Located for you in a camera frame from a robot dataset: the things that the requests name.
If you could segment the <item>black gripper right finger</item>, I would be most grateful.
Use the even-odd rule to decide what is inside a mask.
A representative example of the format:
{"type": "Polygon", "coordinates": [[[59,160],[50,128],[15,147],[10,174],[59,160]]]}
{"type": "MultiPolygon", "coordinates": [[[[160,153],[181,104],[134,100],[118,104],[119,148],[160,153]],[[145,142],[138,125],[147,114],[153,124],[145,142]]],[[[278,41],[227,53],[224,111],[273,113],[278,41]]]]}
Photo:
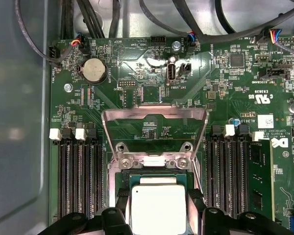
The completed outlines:
{"type": "Polygon", "coordinates": [[[292,235],[293,232],[267,217],[244,212],[238,218],[226,215],[222,210],[207,207],[201,191],[187,190],[187,217],[195,235],[292,235]]]}

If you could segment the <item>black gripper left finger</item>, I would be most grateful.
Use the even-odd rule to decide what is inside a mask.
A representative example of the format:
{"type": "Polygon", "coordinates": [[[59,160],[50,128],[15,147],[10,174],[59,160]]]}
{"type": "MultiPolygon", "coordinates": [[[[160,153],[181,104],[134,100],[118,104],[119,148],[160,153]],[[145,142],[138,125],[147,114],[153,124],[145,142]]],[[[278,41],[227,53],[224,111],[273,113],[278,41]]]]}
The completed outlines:
{"type": "Polygon", "coordinates": [[[126,220],[129,190],[120,189],[115,207],[101,209],[94,218],[72,212],[40,232],[42,235],[130,235],[132,229],[126,220]]]}

